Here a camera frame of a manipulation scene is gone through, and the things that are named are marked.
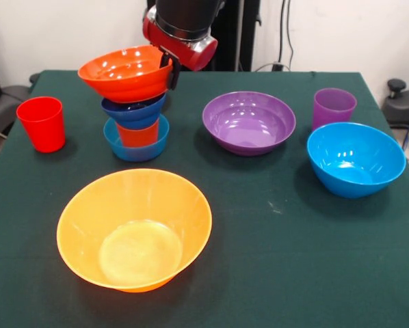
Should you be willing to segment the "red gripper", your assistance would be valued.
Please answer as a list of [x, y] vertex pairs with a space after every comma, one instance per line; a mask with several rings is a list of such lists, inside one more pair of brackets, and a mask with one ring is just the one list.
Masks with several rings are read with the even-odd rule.
[[143, 33], [144, 37], [152, 45], [167, 53], [161, 56], [160, 68], [170, 66], [170, 61], [172, 61], [168, 89], [175, 90], [179, 80], [181, 64], [193, 71], [202, 70], [214, 56], [218, 41], [211, 35], [210, 31], [206, 32], [204, 37], [198, 40], [177, 38], [159, 26], [158, 18], [157, 8], [153, 6], [145, 15]]

